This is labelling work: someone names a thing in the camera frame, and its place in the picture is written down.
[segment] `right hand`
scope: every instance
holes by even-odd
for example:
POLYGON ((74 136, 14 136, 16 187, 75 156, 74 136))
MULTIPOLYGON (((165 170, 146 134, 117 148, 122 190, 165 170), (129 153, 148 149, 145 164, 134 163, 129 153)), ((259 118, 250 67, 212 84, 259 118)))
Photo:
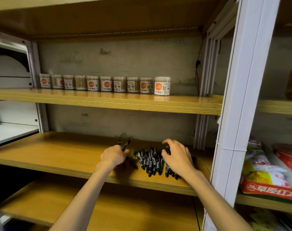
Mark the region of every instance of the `right hand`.
POLYGON ((162 150, 162 156, 168 166, 185 179, 185 176, 190 171, 194 170, 191 154, 187 147, 179 143, 177 140, 166 139, 162 142, 168 144, 171 150, 171 155, 168 155, 165 150, 162 150))

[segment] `orange circular label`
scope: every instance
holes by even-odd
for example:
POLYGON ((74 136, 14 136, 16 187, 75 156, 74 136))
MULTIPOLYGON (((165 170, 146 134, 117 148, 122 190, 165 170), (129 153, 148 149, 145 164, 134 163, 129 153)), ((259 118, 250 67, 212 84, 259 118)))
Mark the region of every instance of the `orange circular label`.
POLYGON ((47 81, 45 78, 42 78, 42 79, 41 79, 41 83, 42 83, 42 84, 47 84, 47 82, 48 82, 48 81, 47 81))
POLYGON ((93 86, 94 86, 94 82, 93 82, 93 81, 89 81, 88 85, 89 85, 90 87, 93 87, 93 86))
POLYGON ((106 81, 106 82, 104 82, 104 86, 105 86, 105 87, 110 87, 111 84, 110 84, 110 82, 106 81))
POLYGON ((146 83, 142 82, 142 83, 141 83, 141 88, 142 88, 142 89, 145 89, 145 88, 146 88, 146 83))
POLYGON ((162 84, 161 83, 156 83, 156 90, 160 91, 162 89, 162 84))

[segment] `red tin can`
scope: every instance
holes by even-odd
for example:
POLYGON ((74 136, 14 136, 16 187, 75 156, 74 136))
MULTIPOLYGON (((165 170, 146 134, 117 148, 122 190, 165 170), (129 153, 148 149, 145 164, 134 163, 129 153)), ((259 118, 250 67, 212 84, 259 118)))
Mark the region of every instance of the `red tin can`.
POLYGON ((273 152, 292 171, 292 144, 274 143, 272 147, 273 152))

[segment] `left hand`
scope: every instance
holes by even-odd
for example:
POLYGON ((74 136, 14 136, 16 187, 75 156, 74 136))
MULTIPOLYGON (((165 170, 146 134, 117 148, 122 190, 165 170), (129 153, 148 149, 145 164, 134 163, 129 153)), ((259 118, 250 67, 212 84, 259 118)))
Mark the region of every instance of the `left hand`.
POLYGON ((122 151, 120 145, 115 145, 104 150, 101 154, 101 162, 106 162, 110 164, 113 168, 126 159, 126 156, 129 154, 129 150, 122 151))

